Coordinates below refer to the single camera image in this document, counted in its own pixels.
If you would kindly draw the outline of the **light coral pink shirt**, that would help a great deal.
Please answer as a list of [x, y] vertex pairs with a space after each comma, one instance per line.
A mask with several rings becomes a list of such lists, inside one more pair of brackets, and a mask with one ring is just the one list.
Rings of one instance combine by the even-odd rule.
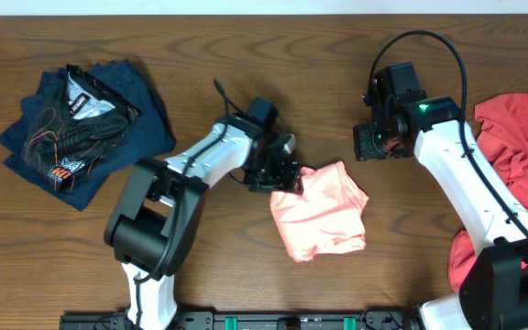
[[308, 262], [318, 255], [366, 248], [362, 214], [369, 196], [347, 173], [343, 161], [301, 169], [302, 193], [274, 192], [272, 217], [289, 257]]

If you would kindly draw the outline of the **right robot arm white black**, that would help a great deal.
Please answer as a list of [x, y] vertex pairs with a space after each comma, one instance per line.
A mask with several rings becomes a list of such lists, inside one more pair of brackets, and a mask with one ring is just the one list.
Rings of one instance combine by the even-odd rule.
[[354, 126], [358, 160], [414, 156], [455, 208], [476, 261], [458, 292], [419, 306], [408, 329], [528, 328], [528, 211], [479, 150], [448, 96], [365, 96], [371, 120]]

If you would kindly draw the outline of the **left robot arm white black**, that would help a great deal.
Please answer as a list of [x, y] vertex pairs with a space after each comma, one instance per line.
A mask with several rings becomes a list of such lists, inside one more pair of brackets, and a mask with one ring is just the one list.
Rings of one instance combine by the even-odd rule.
[[183, 153], [133, 167], [104, 231], [127, 275], [130, 329], [166, 329], [175, 318], [174, 277], [193, 245], [208, 191], [244, 170], [252, 192], [294, 191], [296, 138], [231, 116]]

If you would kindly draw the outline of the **red t-shirt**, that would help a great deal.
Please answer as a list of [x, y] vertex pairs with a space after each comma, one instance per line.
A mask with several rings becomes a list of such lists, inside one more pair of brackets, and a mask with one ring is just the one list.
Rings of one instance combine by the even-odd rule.
[[514, 197], [528, 211], [528, 93], [506, 93], [475, 106], [477, 143]]

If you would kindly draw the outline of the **navy blue folded shirt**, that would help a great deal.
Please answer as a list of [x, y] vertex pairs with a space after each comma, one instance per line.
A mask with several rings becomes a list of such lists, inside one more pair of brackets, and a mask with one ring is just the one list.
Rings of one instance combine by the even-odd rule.
[[140, 110], [141, 117], [124, 136], [116, 150], [92, 168], [85, 181], [76, 184], [67, 192], [54, 191], [42, 177], [25, 164], [22, 159], [22, 150], [27, 141], [29, 126], [45, 101], [61, 87], [66, 75], [66, 66], [55, 72], [42, 73], [36, 93], [21, 100], [22, 115], [0, 135], [0, 144], [11, 153], [4, 162], [9, 169], [66, 204], [82, 211], [111, 173], [129, 167], [140, 159], [172, 151], [176, 145], [176, 139], [171, 132], [164, 102], [128, 60], [95, 64], [85, 72], [89, 72]]

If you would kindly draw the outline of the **black orange printed folded shirt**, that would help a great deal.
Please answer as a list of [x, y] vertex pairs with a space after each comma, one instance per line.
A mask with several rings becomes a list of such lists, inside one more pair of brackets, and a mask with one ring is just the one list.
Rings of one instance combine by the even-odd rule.
[[22, 159], [58, 193], [89, 177], [141, 117], [119, 93], [76, 65], [27, 131]]

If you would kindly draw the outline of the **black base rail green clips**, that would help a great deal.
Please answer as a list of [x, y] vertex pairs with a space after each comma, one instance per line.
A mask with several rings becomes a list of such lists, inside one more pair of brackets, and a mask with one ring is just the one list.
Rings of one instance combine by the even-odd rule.
[[[124, 313], [73, 314], [60, 318], [60, 330], [135, 329]], [[362, 313], [211, 313], [176, 315], [167, 330], [421, 330], [419, 317], [405, 311], [368, 309]]]

